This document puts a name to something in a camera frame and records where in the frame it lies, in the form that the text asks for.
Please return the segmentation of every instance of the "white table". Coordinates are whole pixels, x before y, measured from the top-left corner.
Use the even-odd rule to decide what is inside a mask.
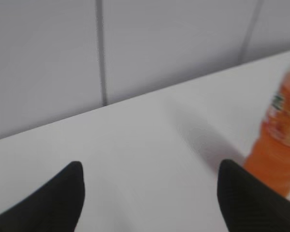
[[[249,153],[289,65],[290,52],[0,140],[0,213],[80,160],[77,232],[226,232],[218,164]]]

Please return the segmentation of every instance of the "gray wall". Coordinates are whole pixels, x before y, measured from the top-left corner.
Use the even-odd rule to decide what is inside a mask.
[[[0,0],[0,138],[290,49],[290,0]]]

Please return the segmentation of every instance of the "black object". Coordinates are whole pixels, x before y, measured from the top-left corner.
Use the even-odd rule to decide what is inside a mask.
[[[290,201],[232,160],[220,164],[217,197],[230,232],[290,232]]]
[[[85,198],[83,167],[74,161],[0,215],[0,232],[73,232]]]

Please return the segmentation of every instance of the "bottle label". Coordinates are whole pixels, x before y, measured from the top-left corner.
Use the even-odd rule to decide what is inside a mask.
[[[273,138],[290,146],[290,92],[283,85],[275,94],[264,123]]]

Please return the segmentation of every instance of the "plastic bottle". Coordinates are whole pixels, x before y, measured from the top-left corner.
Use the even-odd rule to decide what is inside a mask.
[[[290,192],[290,69],[261,123],[244,168],[282,196]]]

